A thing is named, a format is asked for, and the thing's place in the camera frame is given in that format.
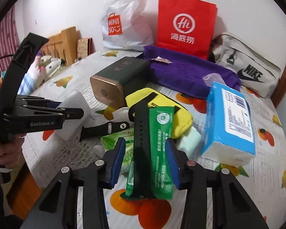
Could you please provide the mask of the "left hand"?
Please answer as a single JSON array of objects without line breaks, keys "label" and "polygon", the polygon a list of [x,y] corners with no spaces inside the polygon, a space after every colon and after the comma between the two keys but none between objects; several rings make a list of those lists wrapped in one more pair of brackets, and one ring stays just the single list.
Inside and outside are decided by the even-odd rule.
[{"label": "left hand", "polygon": [[25,136],[26,134],[17,134],[13,141],[4,145],[0,143],[0,165],[4,165],[8,169],[17,167]]}]

